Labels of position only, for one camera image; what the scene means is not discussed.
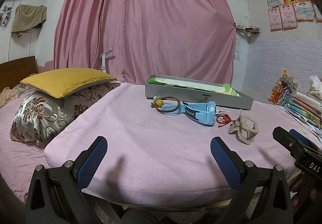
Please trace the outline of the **right hand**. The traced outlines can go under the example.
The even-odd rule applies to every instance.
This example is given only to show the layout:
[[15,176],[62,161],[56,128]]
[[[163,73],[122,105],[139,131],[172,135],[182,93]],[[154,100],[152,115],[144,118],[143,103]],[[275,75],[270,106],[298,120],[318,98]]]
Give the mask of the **right hand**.
[[306,199],[312,202],[321,201],[321,193],[318,189],[314,187],[314,183],[308,180],[298,181],[292,188],[292,193],[294,193],[291,204],[293,208],[296,208],[299,204],[303,203]]

